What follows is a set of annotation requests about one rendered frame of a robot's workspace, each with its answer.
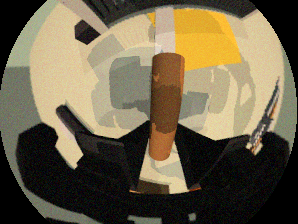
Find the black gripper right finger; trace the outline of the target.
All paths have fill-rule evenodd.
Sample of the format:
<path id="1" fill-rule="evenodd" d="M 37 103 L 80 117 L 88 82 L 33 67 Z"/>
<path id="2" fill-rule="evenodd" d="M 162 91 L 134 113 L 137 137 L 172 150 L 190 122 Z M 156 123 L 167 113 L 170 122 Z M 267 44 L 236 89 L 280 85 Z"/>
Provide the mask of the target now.
<path id="1" fill-rule="evenodd" d="M 201 181 L 213 171 L 214 167 L 217 167 L 222 156 L 234 149 L 237 151 L 238 148 L 246 148 L 247 143 L 250 143 L 250 136 L 246 133 L 217 141 L 178 123 L 173 141 L 180 156 L 182 172 L 188 186 L 186 189 L 200 188 Z"/>

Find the brown rectangular block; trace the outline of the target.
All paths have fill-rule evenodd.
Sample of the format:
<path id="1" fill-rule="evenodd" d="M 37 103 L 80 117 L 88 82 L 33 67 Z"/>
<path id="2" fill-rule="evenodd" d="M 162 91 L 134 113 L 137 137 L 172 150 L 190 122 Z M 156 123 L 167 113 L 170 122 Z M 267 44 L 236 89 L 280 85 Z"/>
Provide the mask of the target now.
<path id="1" fill-rule="evenodd" d="M 146 194 L 169 194 L 170 193 L 170 189 L 169 189 L 169 185 L 164 185 L 164 184 L 154 184 L 154 183 L 150 183 L 150 181 L 138 181 L 137 183 L 137 190 L 132 190 L 129 189 L 130 192 L 134 192 L 134 193 L 146 193 Z"/>

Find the beige cabinet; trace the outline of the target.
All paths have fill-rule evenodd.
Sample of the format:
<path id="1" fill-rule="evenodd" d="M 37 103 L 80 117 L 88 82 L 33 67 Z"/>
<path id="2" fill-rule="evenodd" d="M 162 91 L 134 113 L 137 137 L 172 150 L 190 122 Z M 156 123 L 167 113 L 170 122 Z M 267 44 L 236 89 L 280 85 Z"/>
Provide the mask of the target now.
<path id="1" fill-rule="evenodd" d="M 63 6 L 77 14 L 74 24 L 74 37 L 80 43 L 89 44 L 97 36 L 110 30 L 108 24 L 116 22 L 122 16 L 161 6 L 205 6 L 229 11 L 239 19 L 246 20 L 259 11 L 250 0 L 57 0 Z M 116 6 L 117 3 L 117 6 Z M 261 12 L 261 11 L 259 11 Z M 235 41 L 225 15 L 213 11 L 173 10 L 174 37 L 176 37 L 176 53 L 184 56 L 184 71 L 190 69 L 216 67 L 221 64 L 242 63 L 241 53 Z"/>

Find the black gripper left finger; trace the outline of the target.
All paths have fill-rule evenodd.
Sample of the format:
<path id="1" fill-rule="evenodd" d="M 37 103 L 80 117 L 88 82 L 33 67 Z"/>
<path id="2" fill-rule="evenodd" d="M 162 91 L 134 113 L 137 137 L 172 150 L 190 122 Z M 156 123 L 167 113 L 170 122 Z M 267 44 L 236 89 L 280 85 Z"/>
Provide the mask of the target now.
<path id="1" fill-rule="evenodd" d="M 129 189 L 137 190 L 137 183 L 140 181 L 142 163 L 146 155 L 146 144 L 149 139 L 149 121 L 144 121 L 140 127 L 124 136 L 104 137 L 92 135 L 88 132 L 76 132 L 74 140 L 78 148 L 86 155 L 97 157 L 97 159 L 120 164 L 124 169 L 126 180 L 129 181 Z"/>

